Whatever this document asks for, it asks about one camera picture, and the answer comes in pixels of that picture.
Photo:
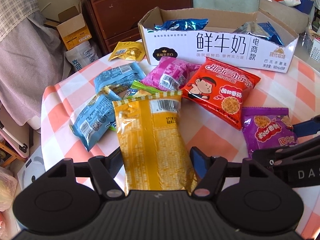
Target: screw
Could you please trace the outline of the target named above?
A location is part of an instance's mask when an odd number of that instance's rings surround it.
[[[194,191],[194,193],[198,197],[206,197],[210,195],[210,191],[206,188],[198,188]]]
[[[107,196],[111,198],[117,198],[122,196],[122,191],[119,189],[111,189],[107,191]]]
[[[277,165],[280,165],[282,163],[282,160],[278,160],[278,161],[275,161],[274,163],[273,163],[273,165],[274,166],[277,166]]]

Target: black ribbed surface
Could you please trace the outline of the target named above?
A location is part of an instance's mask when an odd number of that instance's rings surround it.
[[[92,223],[78,231],[61,236],[38,236],[23,231],[15,238],[40,239],[302,240],[295,232],[280,236],[236,232],[209,202],[193,200],[186,191],[131,191],[124,200],[108,202]]]

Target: red snack bag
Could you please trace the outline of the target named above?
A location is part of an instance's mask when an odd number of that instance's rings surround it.
[[[259,81],[258,76],[247,71],[206,58],[182,89],[182,96],[240,130],[242,104]]]

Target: drawer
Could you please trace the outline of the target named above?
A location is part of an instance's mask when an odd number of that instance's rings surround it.
[[[191,0],[91,0],[92,8],[104,40],[137,27],[151,9],[190,8]]]
[[[121,33],[111,39],[105,40],[109,52],[113,52],[119,41],[137,41],[140,40],[139,28],[133,28],[125,33]]]

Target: checkered tablecloth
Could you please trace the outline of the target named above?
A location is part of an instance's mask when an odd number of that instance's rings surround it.
[[[41,113],[41,144],[46,170],[63,158],[86,162],[93,156],[108,156],[119,146],[116,132],[108,130],[92,150],[87,152],[80,139],[69,128],[94,96],[93,79],[104,70],[128,63],[120,59],[109,62],[108,57],[107,55],[59,84],[46,88]],[[139,65],[145,73],[154,68],[146,60],[139,62]],[[246,70],[261,77],[246,100],[246,106],[288,107],[294,124],[320,114],[320,75],[300,59],[293,58],[286,74]],[[197,146],[207,155],[220,155],[233,162],[241,162],[248,156],[241,131],[186,99],[182,102],[180,132],[188,150]],[[123,168],[115,180],[124,187]],[[225,187],[236,180],[227,179]],[[87,178],[78,178],[77,181],[91,186]],[[311,238],[320,230],[320,186],[299,188],[296,191],[305,204],[297,232],[304,238]]]

